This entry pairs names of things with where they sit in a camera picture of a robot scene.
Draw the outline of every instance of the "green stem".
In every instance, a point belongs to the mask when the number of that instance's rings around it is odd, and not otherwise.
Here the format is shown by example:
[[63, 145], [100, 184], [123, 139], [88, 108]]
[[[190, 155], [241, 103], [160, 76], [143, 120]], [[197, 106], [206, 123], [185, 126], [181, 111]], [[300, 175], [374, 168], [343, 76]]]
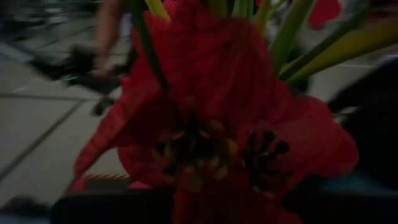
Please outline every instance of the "green stem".
[[272, 19], [278, 12], [279, 8], [283, 3], [285, 3], [286, 0], [279, 0], [270, 10], [268, 13], [268, 20]]
[[166, 91], [169, 91], [169, 84], [163, 74], [162, 68], [160, 67], [159, 58], [152, 44], [151, 37], [149, 35], [148, 28], [144, 18], [144, 1], [130, 0], [130, 9], [134, 15], [134, 25], [138, 31], [140, 43], [144, 53], [146, 55], [147, 62], [152, 69], [155, 77], [158, 79], [160, 85]]
[[287, 65], [288, 69], [286, 69], [279, 75], [279, 79], [282, 81], [286, 81], [294, 74], [296, 74], [296, 72], [306, 66], [306, 64], [310, 63], [315, 57], [317, 57], [320, 53], [326, 50], [329, 46], [331, 46], [337, 40], [346, 35], [349, 31], [355, 29], [358, 25], [360, 25], [360, 23], [368, 15], [368, 12], [369, 11], [365, 9], [357, 13], [348, 22], [345, 22], [343, 25], [341, 25], [336, 31], [334, 31], [334, 33], [329, 35], [324, 41], [322, 41], [320, 44], [310, 50], [307, 54], [301, 56], [296, 61], [293, 61], [290, 65]]
[[260, 34], [264, 34], [268, 22], [268, 12], [271, 7], [271, 0], [262, 0], [259, 10], [256, 14], [256, 25]]
[[228, 10], [226, 0], [209, 0], [208, 5], [211, 13], [217, 17], [226, 17]]

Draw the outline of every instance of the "red petal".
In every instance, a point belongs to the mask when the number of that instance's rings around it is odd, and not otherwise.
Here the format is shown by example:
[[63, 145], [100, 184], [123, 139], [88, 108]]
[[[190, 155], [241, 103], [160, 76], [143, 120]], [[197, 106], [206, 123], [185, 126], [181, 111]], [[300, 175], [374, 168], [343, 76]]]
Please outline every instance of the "red petal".
[[298, 97], [286, 117], [276, 124], [278, 140], [285, 140], [290, 151], [281, 156], [278, 169], [293, 173], [283, 194], [311, 174], [327, 177], [349, 172], [358, 161], [353, 138], [336, 123], [324, 102]]
[[140, 58], [134, 72], [141, 76], [129, 82], [119, 100], [101, 121], [94, 136], [75, 163], [75, 174], [82, 175], [108, 149], [138, 144], [151, 147], [174, 128], [172, 109], [157, 80], [147, 75], [149, 68]]
[[216, 20], [198, 0], [181, 2], [170, 27], [170, 63], [183, 82], [172, 82], [174, 95], [194, 95], [197, 113], [223, 120], [232, 132], [258, 117], [277, 119], [275, 111], [292, 99], [277, 81], [267, 46], [246, 20]]

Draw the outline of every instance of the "tiled floor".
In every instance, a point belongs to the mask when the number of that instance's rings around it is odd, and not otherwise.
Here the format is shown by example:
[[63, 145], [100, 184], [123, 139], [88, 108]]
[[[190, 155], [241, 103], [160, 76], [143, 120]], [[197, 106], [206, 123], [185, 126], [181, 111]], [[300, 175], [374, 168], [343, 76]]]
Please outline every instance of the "tiled floor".
[[[93, 45], [87, 28], [92, 25], [92, 20], [72, 21], [23, 44], [63, 58], [71, 44]], [[119, 42], [114, 50], [119, 56], [113, 62], [123, 60], [127, 46], [127, 39]], [[370, 68], [351, 63], [325, 70], [314, 77], [310, 94], [327, 100]], [[100, 121], [90, 116], [98, 97], [48, 82], [28, 66], [0, 58], [0, 205], [20, 194], [48, 202], [59, 198], [72, 179], [76, 155]], [[124, 170], [112, 150], [90, 172], [123, 174]]]

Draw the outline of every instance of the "floor tile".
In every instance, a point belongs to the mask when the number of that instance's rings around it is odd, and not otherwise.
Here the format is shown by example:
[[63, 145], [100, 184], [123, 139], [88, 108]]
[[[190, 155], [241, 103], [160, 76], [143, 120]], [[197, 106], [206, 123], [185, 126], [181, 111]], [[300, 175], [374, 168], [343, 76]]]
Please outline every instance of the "floor tile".
[[70, 36], [74, 36], [83, 30], [90, 29], [94, 24], [92, 18], [88, 19], [72, 19], [68, 22], [51, 26], [44, 29], [33, 30], [32, 37], [20, 41], [30, 49], [41, 49], [51, 45], [54, 42], [62, 41]]
[[[53, 55], [57, 55], [59, 59], [66, 57], [66, 54], [51, 54], [51, 56]], [[88, 100], [100, 98], [99, 94], [80, 86], [67, 87], [61, 81], [51, 82], [31, 67], [21, 63], [3, 61], [0, 63], [0, 69], [2, 71], [0, 73], [0, 94], [83, 98]]]
[[0, 98], [0, 171], [74, 104], [74, 101]]
[[[70, 47], [77, 45], [84, 45], [87, 47], [94, 47], [93, 30], [80, 32], [73, 37], [65, 38], [59, 42], [43, 47], [39, 50], [44, 52], [68, 52]], [[128, 38], [119, 39], [112, 50], [112, 54], [126, 54], [130, 49], [130, 40]]]
[[[23, 163], [0, 183], [0, 204], [15, 195], [54, 202], [73, 178], [72, 169], [100, 118], [89, 116], [94, 103], [85, 103], [55, 130]], [[90, 172], [123, 174], [116, 150], [109, 151]]]

